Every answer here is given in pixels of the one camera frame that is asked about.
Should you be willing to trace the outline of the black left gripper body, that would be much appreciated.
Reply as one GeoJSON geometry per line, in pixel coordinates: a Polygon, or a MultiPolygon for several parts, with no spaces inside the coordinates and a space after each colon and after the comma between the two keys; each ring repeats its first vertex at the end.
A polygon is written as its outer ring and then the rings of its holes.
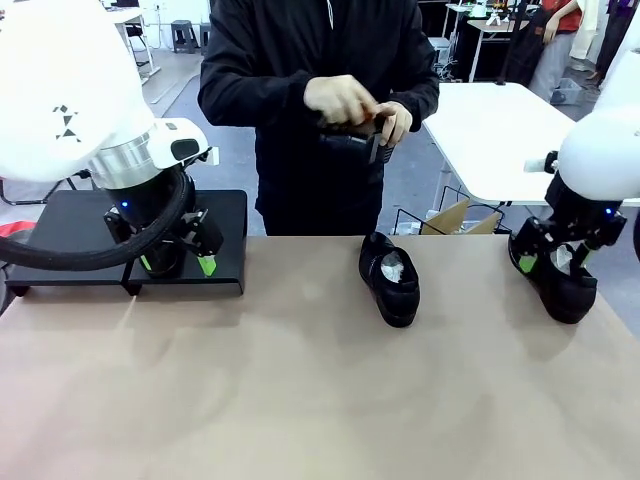
{"type": "Polygon", "coordinates": [[[170,231],[178,226],[184,215],[183,171],[161,171],[142,184],[105,189],[104,193],[113,203],[111,208],[116,208],[130,223],[150,222],[151,225],[169,212],[172,221],[167,224],[166,231],[170,231]]]}

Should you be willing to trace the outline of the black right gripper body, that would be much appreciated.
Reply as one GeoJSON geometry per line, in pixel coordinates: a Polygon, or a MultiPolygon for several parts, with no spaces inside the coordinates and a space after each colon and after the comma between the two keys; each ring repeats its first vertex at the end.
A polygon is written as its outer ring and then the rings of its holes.
{"type": "Polygon", "coordinates": [[[591,200],[571,190],[559,173],[551,180],[545,195],[551,214],[543,223],[573,234],[622,230],[627,218],[619,212],[621,201],[591,200]]]}

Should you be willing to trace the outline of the person's left hand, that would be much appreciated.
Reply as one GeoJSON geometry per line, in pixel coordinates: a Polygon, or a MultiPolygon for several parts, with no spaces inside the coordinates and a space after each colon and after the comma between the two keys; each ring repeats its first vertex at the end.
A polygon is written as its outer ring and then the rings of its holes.
{"type": "Polygon", "coordinates": [[[400,103],[390,101],[378,105],[376,120],[381,121],[379,144],[395,147],[410,132],[411,113],[400,103]]]}

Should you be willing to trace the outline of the person's right hand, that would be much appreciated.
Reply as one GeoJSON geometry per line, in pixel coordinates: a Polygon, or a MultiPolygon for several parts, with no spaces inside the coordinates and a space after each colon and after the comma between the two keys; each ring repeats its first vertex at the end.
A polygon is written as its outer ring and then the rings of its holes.
{"type": "Polygon", "coordinates": [[[304,104],[330,125],[361,125],[377,116],[378,103],[353,76],[314,77],[306,85],[304,104]]]}

